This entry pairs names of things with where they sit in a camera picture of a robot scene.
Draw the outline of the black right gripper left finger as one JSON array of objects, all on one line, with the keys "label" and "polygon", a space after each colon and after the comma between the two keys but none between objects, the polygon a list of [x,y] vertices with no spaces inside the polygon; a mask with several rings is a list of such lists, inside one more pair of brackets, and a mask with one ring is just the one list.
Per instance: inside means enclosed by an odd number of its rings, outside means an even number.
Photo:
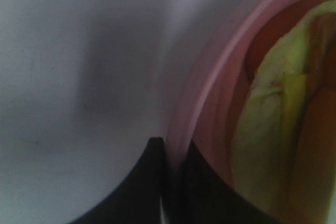
[{"label": "black right gripper left finger", "polygon": [[72,223],[161,223],[161,190],[165,151],[152,137],[136,165],[102,202]]}]

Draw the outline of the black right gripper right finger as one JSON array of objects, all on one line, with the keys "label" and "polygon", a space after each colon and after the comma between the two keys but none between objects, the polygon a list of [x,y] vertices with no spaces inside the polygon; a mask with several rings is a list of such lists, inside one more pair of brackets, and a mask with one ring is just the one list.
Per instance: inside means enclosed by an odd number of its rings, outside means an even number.
[{"label": "black right gripper right finger", "polygon": [[234,192],[192,142],[184,163],[181,223],[278,223]]}]

